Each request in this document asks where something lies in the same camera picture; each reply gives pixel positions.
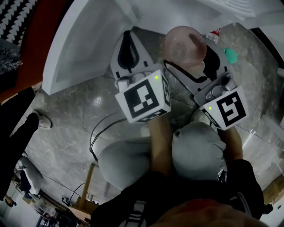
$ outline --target marble floor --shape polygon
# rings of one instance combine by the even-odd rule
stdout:
[[[162,61],[163,35],[134,28],[155,62]],[[221,29],[221,47],[231,47],[238,53],[238,62],[230,66],[235,81],[242,85],[248,101],[250,117],[237,126],[243,141],[244,157],[254,168],[256,179],[265,189],[278,175],[283,174],[284,162],[280,155],[284,143],[261,121],[266,114],[279,122],[283,111],[280,103],[284,79],[276,73],[277,63],[265,46],[239,24]],[[170,81],[172,112],[170,118],[183,121],[197,107],[188,92],[175,78]],[[89,152],[89,140],[93,127],[106,115],[118,112],[103,121],[94,131],[97,134],[111,122],[124,118],[114,95],[118,91],[110,70],[105,75],[48,96],[39,91],[21,119],[24,122],[32,109],[38,109],[52,119],[51,130],[38,129],[32,137],[26,153],[44,175],[42,189],[61,201],[84,183],[88,168],[94,161]],[[110,143],[129,137],[139,137],[140,126],[122,122],[101,134],[94,145],[97,155]],[[83,187],[76,192],[81,194]],[[99,168],[93,173],[89,194],[103,203],[119,194],[103,179]]]

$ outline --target refrigerator door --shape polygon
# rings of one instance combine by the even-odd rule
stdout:
[[[50,47],[43,90],[53,94],[103,75],[117,40],[135,20],[127,1],[75,0]]]

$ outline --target black and white patterned fabric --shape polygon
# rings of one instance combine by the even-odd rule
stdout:
[[[0,0],[0,38],[21,46],[28,18],[37,0]]]

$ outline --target red fabric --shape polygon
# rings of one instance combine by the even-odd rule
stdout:
[[[0,102],[43,80],[45,61],[68,0],[39,0],[26,27],[16,86],[0,93]]]

